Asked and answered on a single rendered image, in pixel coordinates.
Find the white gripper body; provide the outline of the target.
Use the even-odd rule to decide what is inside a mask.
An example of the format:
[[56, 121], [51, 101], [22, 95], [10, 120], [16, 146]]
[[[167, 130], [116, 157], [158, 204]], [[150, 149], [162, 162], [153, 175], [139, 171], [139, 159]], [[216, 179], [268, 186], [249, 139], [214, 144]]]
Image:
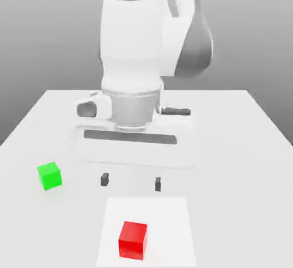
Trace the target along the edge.
[[98, 163], [186, 169], [195, 165], [192, 141], [177, 137], [176, 144], [97, 139], [96, 127], [78, 125], [69, 134], [68, 146], [75, 158]]

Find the small green cube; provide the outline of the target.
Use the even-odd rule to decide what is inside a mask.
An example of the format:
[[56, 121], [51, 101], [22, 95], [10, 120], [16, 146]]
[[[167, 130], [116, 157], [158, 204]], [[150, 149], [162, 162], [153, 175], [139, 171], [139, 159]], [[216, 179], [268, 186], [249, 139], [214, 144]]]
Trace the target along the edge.
[[37, 171], [45, 191], [62, 185], [61, 171], [55, 162], [38, 166]]

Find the small red cube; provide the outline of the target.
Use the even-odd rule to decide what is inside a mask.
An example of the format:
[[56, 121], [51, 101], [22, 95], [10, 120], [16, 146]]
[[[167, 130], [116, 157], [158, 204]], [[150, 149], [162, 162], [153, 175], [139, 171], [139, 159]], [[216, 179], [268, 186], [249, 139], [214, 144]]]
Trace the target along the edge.
[[125, 221], [118, 238], [119, 256], [143, 261], [147, 241], [147, 224]]

